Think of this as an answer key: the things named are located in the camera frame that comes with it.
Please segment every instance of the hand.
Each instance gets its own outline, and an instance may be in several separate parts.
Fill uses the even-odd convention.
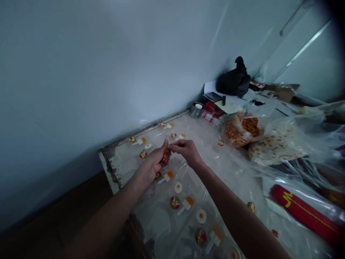
[[[141,172],[144,177],[144,181],[147,181],[148,184],[150,184],[154,178],[156,177],[156,173],[162,168],[169,164],[169,159],[171,156],[171,152],[167,151],[167,148],[169,146],[168,139],[165,139],[163,145],[160,148],[157,148],[151,152],[145,158],[144,163],[138,168],[137,172]],[[160,163],[162,158],[165,158],[166,161],[164,163]]]
[[[178,140],[170,144],[168,149],[173,153],[177,152],[181,154],[186,159],[187,164],[192,168],[203,163],[193,140]]]

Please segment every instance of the metal cup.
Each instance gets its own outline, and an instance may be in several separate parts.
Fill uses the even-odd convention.
[[[197,119],[200,118],[201,114],[204,112],[205,110],[205,105],[203,105],[202,103],[198,103],[198,102],[194,102],[192,107],[190,108],[190,116],[193,119]]]

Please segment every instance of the yellow m logo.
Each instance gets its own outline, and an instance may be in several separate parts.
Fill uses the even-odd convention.
[[[290,204],[291,204],[291,200],[292,200],[292,196],[293,194],[292,193],[287,193],[287,192],[284,192],[284,195],[283,195],[283,198],[287,201],[285,207],[289,207]]]

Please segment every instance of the black backpack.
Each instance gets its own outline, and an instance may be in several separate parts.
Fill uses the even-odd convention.
[[[237,57],[236,68],[217,79],[216,90],[222,94],[234,95],[242,98],[247,92],[250,83],[250,75],[247,74],[243,58]]]

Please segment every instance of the forearm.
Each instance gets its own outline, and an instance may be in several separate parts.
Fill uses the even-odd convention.
[[[198,163],[193,169],[246,258],[290,258],[274,235],[205,163]]]
[[[65,250],[69,258],[99,258],[106,253],[145,192],[147,185],[143,183],[141,176],[136,172],[82,228]]]

